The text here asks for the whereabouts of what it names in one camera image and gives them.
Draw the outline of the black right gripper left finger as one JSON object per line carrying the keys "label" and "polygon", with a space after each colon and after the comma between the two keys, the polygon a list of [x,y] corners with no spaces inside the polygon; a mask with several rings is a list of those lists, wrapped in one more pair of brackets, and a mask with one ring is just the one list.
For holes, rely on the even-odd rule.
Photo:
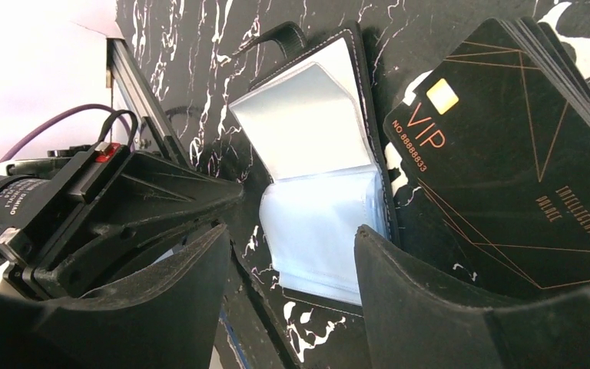
{"label": "black right gripper left finger", "polygon": [[0,368],[207,368],[229,261],[219,224],[80,298],[0,294]]}

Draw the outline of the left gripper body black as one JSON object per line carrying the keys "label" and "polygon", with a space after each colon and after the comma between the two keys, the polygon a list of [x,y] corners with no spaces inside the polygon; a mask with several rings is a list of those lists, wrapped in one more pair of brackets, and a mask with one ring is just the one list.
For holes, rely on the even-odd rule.
{"label": "left gripper body black", "polygon": [[132,156],[118,143],[79,152],[50,179],[0,175],[0,265],[10,261],[22,285],[103,285],[127,277],[129,226],[106,221],[106,191]]}

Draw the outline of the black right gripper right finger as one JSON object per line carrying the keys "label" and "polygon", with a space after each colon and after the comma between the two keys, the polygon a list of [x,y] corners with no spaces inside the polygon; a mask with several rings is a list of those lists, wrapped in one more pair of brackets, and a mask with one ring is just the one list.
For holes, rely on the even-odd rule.
{"label": "black right gripper right finger", "polygon": [[354,246],[374,368],[590,368],[590,287],[518,301],[361,225]]}

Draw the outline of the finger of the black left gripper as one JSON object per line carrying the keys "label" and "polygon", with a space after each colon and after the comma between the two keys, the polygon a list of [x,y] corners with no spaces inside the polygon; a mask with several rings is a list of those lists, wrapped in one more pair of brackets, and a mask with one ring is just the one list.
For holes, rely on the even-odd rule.
{"label": "finger of the black left gripper", "polygon": [[242,186],[155,155],[93,162],[58,193],[23,283],[39,298],[79,297],[156,261],[188,234],[220,219]]}

